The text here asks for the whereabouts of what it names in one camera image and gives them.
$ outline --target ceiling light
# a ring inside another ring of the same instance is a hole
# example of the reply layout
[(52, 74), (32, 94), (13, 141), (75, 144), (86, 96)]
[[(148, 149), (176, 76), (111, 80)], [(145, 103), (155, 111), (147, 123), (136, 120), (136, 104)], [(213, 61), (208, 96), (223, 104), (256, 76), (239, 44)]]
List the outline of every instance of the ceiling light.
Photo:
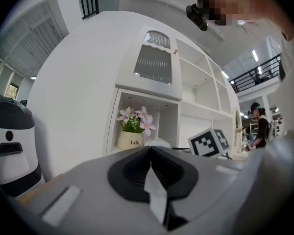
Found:
[(257, 54), (256, 54), (255, 50), (253, 50), (253, 55), (254, 55), (254, 58), (255, 58), (256, 62), (258, 62), (258, 57), (257, 57)]
[(229, 78), (229, 76), (228, 76), (227, 74), (225, 74), (225, 72), (224, 72), (224, 71), (222, 71), (222, 74), (225, 76), (225, 78), (226, 78), (226, 79), (228, 79), (228, 78)]

